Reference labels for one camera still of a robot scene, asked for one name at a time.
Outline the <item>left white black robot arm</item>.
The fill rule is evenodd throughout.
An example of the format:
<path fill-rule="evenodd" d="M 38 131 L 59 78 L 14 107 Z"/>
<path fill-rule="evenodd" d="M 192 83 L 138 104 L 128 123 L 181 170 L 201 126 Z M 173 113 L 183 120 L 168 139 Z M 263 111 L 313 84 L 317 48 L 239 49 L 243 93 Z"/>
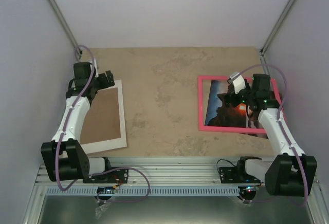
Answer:
<path fill-rule="evenodd" d="M 105 157 L 88 157 L 80 137 L 84 119 L 97 92 L 114 86 L 110 71 L 99 74 L 96 62 L 74 64 L 74 77 L 65 94 L 66 107 L 56 134 L 41 145 L 41 155 L 51 181 L 87 180 L 93 175 L 100 182 L 111 180 L 113 171 Z"/>

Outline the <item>sunset landscape photo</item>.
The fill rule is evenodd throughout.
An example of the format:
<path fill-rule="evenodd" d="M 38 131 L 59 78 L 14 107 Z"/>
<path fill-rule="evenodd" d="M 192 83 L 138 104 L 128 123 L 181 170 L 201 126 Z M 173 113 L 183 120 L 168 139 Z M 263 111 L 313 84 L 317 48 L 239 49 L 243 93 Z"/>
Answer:
<path fill-rule="evenodd" d="M 204 126 L 223 128 L 261 129 L 261 125 L 251 116 L 251 110 L 245 104 L 226 107 L 217 94 L 228 90 L 228 83 L 220 80 L 203 81 L 204 91 Z"/>

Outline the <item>pink wooden picture frame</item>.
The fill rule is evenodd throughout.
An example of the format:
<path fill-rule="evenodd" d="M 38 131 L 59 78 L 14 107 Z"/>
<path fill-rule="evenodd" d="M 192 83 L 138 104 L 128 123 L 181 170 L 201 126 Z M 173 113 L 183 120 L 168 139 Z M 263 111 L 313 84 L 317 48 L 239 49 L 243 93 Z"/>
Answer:
<path fill-rule="evenodd" d="M 277 109 L 282 103 L 279 95 L 277 83 L 275 79 L 272 79 L 266 74 L 254 74 L 251 77 L 246 77 L 251 87 L 251 95 L 248 97 L 245 105 L 251 110 L 251 116 L 259 122 L 261 129 L 247 129 L 247 128 L 223 128 L 223 127 L 211 127 L 204 126 L 204 87 L 203 81 L 205 80 L 220 80 L 226 81 L 226 76 L 198 76 L 197 88 L 198 88 L 198 129 L 204 132 L 225 132 L 225 133 L 240 133 L 254 136 L 266 135 L 266 129 L 264 129 L 265 122 L 261 118 L 264 111 L 267 111 L 268 116 L 273 116 L 275 121 L 285 119 L 283 113 L 277 116 Z"/>

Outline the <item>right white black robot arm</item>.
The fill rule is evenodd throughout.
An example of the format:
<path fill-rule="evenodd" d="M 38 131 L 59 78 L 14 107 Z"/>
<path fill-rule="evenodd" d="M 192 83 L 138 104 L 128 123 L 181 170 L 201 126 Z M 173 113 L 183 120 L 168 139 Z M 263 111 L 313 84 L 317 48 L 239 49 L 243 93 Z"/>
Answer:
<path fill-rule="evenodd" d="M 289 131 L 281 105 L 272 97 L 270 76 L 254 74 L 248 83 L 235 72 L 227 82 L 226 107 L 245 104 L 265 130 L 276 156 L 271 164 L 256 157 L 241 157 L 237 162 L 237 179 L 249 182 L 254 177 L 265 184 L 272 196 L 306 198 L 312 188 L 317 161 L 305 154 Z"/>

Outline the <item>white mat board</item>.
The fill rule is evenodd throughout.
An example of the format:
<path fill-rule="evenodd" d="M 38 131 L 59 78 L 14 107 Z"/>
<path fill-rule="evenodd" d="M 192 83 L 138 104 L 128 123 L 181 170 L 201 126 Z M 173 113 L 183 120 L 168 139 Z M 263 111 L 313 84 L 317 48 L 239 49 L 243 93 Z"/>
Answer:
<path fill-rule="evenodd" d="M 81 138 L 80 138 L 81 146 L 84 149 L 84 151 L 86 152 L 86 154 L 100 153 L 100 152 L 104 152 L 104 151 L 127 147 L 124 106 L 123 106 L 122 81 L 116 80 L 115 85 L 113 87 L 109 87 L 109 88 L 118 89 L 121 138 L 115 139 L 114 142 L 111 144 L 109 144 L 105 141 L 97 142 L 95 144 L 82 144 Z"/>

